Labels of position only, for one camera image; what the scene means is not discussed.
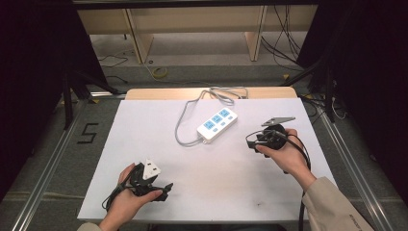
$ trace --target white power strip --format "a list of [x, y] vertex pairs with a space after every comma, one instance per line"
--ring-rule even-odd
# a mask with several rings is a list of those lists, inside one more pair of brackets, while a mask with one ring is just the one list
[[210, 143], [236, 122], [237, 118], [237, 114], [228, 108], [223, 108], [201, 124], [197, 132], [203, 137], [204, 143]]

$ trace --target sleeve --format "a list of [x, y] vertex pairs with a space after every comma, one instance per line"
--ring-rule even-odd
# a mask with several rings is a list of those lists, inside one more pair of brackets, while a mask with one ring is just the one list
[[102, 229], [94, 223], [85, 223], [82, 224], [77, 231], [102, 231]]
[[326, 177], [316, 180], [302, 199], [314, 231], [373, 230], [348, 199]]

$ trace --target gray floor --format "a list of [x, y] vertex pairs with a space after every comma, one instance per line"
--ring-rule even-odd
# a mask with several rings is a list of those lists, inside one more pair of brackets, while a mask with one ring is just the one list
[[[305, 33], [297, 33], [296, 39], [301, 43]], [[273, 41], [274, 33], [266, 34]], [[162, 88], [162, 87], [206, 87], [203, 83], [158, 83], [151, 79], [145, 66], [136, 62], [132, 53], [132, 44], [123, 36], [91, 37], [95, 53], [100, 59], [107, 55], [118, 55], [128, 61], [116, 67], [104, 67], [107, 76], [116, 75], [128, 81], [123, 83], [117, 78], [108, 78], [111, 86], [120, 90], [131, 88]], [[287, 44], [282, 43], [280, 49], [291, 54]], [[265, 48], [260, 51], [258, 62], [251, 62], [242, 33], [219, 34], [179, 34], [157, 35], [154, 39], [147, 62], [150, 68], [167, 67], [167, 81], [205, 81], [208, 84], [223, 86], [276, 86], [284, 81], [283, 75], [294, 76], [296, 71], [279, 67]], [[118, 59], [106, 59], [102, 65], [113, 65]], [[290, 64], [278, 60], [280, 64]], [[305, 86], [308, 79], [296, 83], [294, 88], [299, 93], [307, 92]], [[92, 91], [100, 89], [90, 86]], [[115, 112], [121, 99], [100, 98], [90, 101], [79, 117], [78, 124], [70, 137], [69, 144], [53, 173], [41, 202], [31, 219], [28, 230], [76, 230], [82, 221], [76, 218], [82, 200], [87, 192], [90, 179], [98, 163], [109, 130], [115, 118]], [[310, 115], [315, 108], [305, 103]], [[323, 116], [317, 113], [311, 116], [313, 127], [318, 136], [327, 162], [333, 172], [339, 189], [353, 205], [375, 226], [375, 222], [367, 209], [364, 199], [347, 172], [339, 150], [324, 123]], [[97, 123], [88, 131], [96, 133], [92, 143], [82, 136], [87, 123]], [[394, 230], [408, 230], [408, 210], [398, 194], [382, 172], [380, 166], [370, 158], [370, 151], [364, 144], [352, 115], [345, 119], [336, 119], [336, 126], [344, 138], [350, 153], [364, 172], [372, 191], [384, 208], [387, 218]], [[58, 145], [64, 128], [64, 105], [59, 104], [50, 117], [47, 128], [37, 145], [35, 155], [30, 158], [9, 194], [0, 204], [0, 230], [12, 230], [18, 214], [24, 206], [29, 193], [37, 184], [50, 156]], [[288, 230], [297, 230], [296, 222], [282, 223]], [[146, 230], [147, 224], [130, 223], [121, 230]]]

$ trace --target finger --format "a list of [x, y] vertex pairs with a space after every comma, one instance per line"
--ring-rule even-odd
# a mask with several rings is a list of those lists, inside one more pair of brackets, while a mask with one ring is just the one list
[[297, 136], [297, 131], [293, 128], [287, 128], [285, 131], [288, 133], [288, 135]]
[[261, 152], [262, 154], [265, 154], [269, 157], [272, 157], [274, 155], [274, 153], [276, 152], [276, 150], [273, 150], [267, 146], [263, 146], [263, 145], [256, 145], [255, 148]]
[[150, 192], [150, 193], [148, 193], [146, 195], [138, 197], [138, 202], [141, 203], [142, 205], [146, 204], [147, 202], [150, 202], [150, 201], [156, 199], [157, 197], [159, 197], [162, 193], [163, 193], [163, 191], [161, 191], [161, 190], [156, 190], [156, 191]]
[[131, 165], [126, 167], [122, 172], [120, 172], [119, 180], [118, 180], [119, 183], [123, 182], [126, 179], [126, 176], [129, 175], [130, 171], [133, 169], [134, 166], [135, 166], [135, 163], [132, 163]]

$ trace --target white tabletop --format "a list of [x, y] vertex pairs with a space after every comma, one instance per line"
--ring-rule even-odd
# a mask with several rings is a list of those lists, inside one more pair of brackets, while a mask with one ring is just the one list
[[[335, 183], [303, 104], [293, 99], [244, 99], [228, 107], [238, 121], [210, 144], [184, 147], [174, 138], [186, 100], [122, 101], [89, 185], [78, 219], [106, 215], [102, 201], [131, 163], [151, 159], [162, 173], [153, 183], [174, 183], [166, 202], [143, 206], [134, 220], [143, 222], [276, 222], [298, 220], [302, 189], [271, 159], [249, 149], [245, 137], [262, 130], [272, 117], [295, 116], [282, 125], [295, 128], [309, 151], [312, 172]], [[182, 141], [224, 108], [217, 100], [191, 104], [180, 125]]]

